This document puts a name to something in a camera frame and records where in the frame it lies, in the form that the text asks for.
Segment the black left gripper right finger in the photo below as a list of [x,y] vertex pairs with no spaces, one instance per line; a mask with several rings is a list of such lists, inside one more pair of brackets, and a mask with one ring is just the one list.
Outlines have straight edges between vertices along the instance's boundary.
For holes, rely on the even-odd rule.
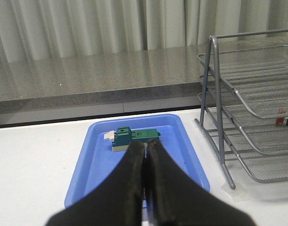
[[255,225],[248,214],[194,182],[158,140],[148,142],[146,172],[146,199],[152,226]]

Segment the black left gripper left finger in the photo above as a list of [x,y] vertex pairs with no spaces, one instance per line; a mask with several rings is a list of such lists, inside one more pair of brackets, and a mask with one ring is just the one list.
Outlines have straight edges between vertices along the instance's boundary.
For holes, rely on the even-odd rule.
[[131,142],[109,176],[92,192],[53,215],[48,226],[140,226],[145,146]]

